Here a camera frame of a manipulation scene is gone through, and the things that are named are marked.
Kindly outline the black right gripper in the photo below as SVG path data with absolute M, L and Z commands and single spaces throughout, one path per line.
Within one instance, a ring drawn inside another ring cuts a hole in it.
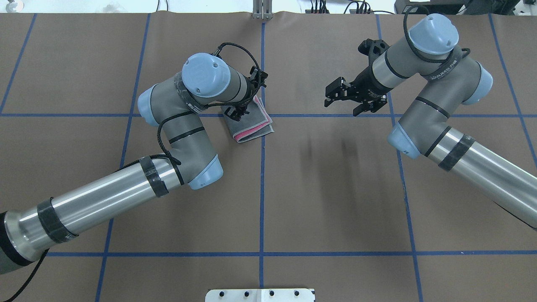
M 388 103 L 387 93 L 391 91 L 388 87 L 381 84 L 373 74 L 373 63 L 379 58 L 389 45 L 381 39 L 363 40 L 357 47 L 357 51 L 368 57 L 368 67 L 366 67 L 352 82 L 348 83 L 345 78 L 337 77 L 325 88 L 324 107 L 330 106 L 335 101 L 353 100 L 353 94 L 348 95 L 348 91 L 353 89 L 355 101 L 359 103 L 353 109 L 354 117 L 363 112 L 376 113 Z

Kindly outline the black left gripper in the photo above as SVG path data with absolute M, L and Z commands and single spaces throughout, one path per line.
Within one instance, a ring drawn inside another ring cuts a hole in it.
M 239 122 L 243 115 L 249 114 L 248 105 L 253 101 L 261 87 L 265 87 L 267 73 L 260 67 L 253 66 L 250 75 L 238 74 L 239 84 L 236 94 L 225 103 L 227 109 L 224 115 L 233 121 Z

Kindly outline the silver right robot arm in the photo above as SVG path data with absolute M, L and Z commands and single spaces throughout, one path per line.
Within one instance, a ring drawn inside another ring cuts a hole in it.
M 448 124 L 460 105 L 475 104 L 489 93 L 493 77 L 468 48 L 460 47 L 458 30 L 447 17 L 426 11 L 409 27 L 408 15 L 397 43 L 367 39 L 360 44 L 368 66 L 351 82 L 338 77 L 328 84 L 324 106 L 351 100 L 358 103 L 354 116 L 376 112 L 387 104 L 391 90 L 420 75 L 426 86 L 395 123 L 388 143 L 412 159 L 422 155 L 458 175 L 535 229 L 536 177 Z

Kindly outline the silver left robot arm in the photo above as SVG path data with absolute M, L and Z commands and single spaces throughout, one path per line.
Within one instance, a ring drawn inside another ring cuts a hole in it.
M 153 85 L 138 98 L 142 118 L 164 134 L 169 148 L 145 156 L 113 174 L 25 212 L 1 214 L 1 273 L 28 266 L 46 249 L 78 237 L 153 198 L 187 184 L 197 190 L 219 180 L 223 168 L 199 114 L 222 105 L 238 122 L 247 103 L 265 86 L 267 74 L 258 65 L 245 76 L 219 55 L 196 53 L 173 77 Z

